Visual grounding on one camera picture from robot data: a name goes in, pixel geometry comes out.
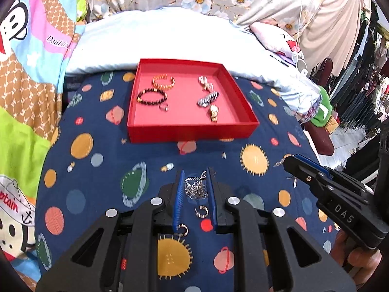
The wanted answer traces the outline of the person's right hand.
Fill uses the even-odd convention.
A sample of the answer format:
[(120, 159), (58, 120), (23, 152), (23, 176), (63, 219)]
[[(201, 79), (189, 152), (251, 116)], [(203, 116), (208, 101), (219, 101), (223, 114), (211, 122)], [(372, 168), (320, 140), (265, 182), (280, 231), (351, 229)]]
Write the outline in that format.
[(382, 254), (378, 249), (363, 250), (362, 248), (355, 248), (350, 253), (347, 253), (347, 239), (347, 234), (343, 230), (340, 230), (336, 235), (330, 255), (340, 266), (342, 266), (345, 259), (347, 259), (347, 262), (351, 266), (359, 268), (359, 271), (351, 277), (353, 278), (356, 286), (360, 288), (374, 274), (381, 262)]

